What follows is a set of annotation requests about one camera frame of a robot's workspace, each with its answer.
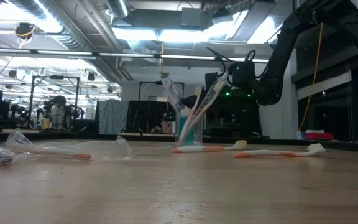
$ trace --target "toothbrush handle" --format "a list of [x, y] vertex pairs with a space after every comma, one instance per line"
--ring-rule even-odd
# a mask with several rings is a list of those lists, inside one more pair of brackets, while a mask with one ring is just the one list
[[173, 150], [174, 153], [181, 152], [219, 152], [224, 151], [222, 146], [184, 146]]

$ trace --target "person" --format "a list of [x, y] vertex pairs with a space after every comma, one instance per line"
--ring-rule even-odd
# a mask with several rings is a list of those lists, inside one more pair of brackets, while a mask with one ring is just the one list
[[78, 113], [73, 108], [66, 106], [66, 98], [64, 96], [55, 96], [53, 99], [54, 106], [50, 110], [51, 129], [64, 130], [71, 128], [71, 117], [78, 117]]

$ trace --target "yellow cable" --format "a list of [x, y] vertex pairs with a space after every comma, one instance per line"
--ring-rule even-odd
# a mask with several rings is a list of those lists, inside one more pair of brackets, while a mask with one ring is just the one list
[[305, 114], [303, 115], [303, 121], [301, 123], [301, 126], [299, 127], [299, 131], [302, 130], [303, 124], [305, 123], [306, 120], [306, 115], [308, 114], [308, 110], [309, 110], [309, 105], [310, 105], [310, 99], [311, 96], [313, 94], [313, 88], [314, 88], [314, 83], [316, 81], [316, 76], [317, 76], [317, 69], [318, 69], [318, 61], [320, 58], [320, 50], [321, 50], [321, 40], [323, 39], [323, 24], [321, 24], [320, 26], [320, 38], [318, 40], [318, 49], [317, 49], [317, 57], [316, 57], [316, 67], [314, 69], [314, 77], [313, 77], [313, 82], [311, 83], [311, 90], [310, 90], [310, 95], [309, 95], [309, 99], [308, 99], [308, 104], [306, 105], [306, 110], [305, 110]]

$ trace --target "gray curtain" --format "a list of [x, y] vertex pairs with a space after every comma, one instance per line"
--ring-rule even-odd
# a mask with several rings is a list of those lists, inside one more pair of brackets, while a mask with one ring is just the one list
[[129, 101], [99, 102], [99, 134], [119, 134], [127, 125]]

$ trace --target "laboratory room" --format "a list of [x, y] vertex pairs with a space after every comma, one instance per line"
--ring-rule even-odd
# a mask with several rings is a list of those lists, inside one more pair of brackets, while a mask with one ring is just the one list
[[0, 223], [358, 223], [358, 0], [0, 0]]

